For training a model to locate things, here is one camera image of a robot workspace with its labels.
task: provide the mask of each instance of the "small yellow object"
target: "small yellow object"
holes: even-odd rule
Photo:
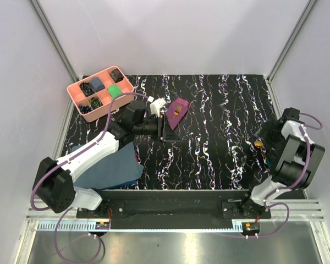
[[[176,116],[178,116],[178,114],[181,112],[181,109],[182,109],[182,106],[178,106],[178,107],[176,108],[175,113],[174,113],[174,118],[175,118]]]
[[[261,149],[261,148],[264,147],[263,142],[260,141],[260,140],[256,140],[256,141],[254,141],[254,145],[255,145],[258,149]]]

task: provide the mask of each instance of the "green object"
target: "green object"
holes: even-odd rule
[[[122,91],[120,90],[120,88],[116,85],[116,84],[112,84],[109,86],[108,88],[108,92],[111,95],[112,98],[122,94]]]
[[[103,105],[103,103],[97,97],[93,97],[91,100],[89,100],[89,103],[93,109],[97,109],[98,107],[101,107]]]

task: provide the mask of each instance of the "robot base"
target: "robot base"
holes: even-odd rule
[[[241,202],[221,202],[222,216],[224,219],[255,219],[257,216],[245,217],[239,212]],[[271,219],[270,211],[262,212],[259,219]]]

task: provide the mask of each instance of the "black marble surface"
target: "black marble surface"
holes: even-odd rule
[[[181,141],[136,138],[145,169],[126,189],[249,189],[266,179],[265,161],[252,145],[259,125],[275,117],[262,75],[139,75],[129,80],[135,91],[164,97],[167,105],[177,97],[191,105],[176,129]],[[105,122],[102,117],[87,123],[74,109],[62,155],[92,140]]]

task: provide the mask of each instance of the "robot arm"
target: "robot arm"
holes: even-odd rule
[[[287,108],[279,120],[267,122],[255,134],[259,140],[255,143],[266,148],[271,175],[246,195],[238,208],[241,215],[255,218],[265,210],[269,200],[291,190],[305,189],[311,183],[325,149],[309,138],[304,123],[299,120],[299,113],[297,109]],[[301,176],[307,155],[305,137],[310,143],[311,155],[306,172]],[[301,181],[295,185],[299,177],[302,177]]]
[[[168,124],[166,115],[160,114],[160,108],[164,104],[164,99],[157,99],[151,103],[148,111],[145,103],[133,101],[126,106],[119,118],[111,122],[101,140],[99,139],[103,132],[83,147],[57,161],[49,157],[43,159],[34,186],[53,167],[66,160],[69,162],[47,178],[36,194],[55,213],[60,213],[69,207],[96,210],[102,202],[100,194],[92,189],[74,187],[73,183],[95,163],[132,142],[135,135],[151,135],[152,138],[162,141],[178,140]]]

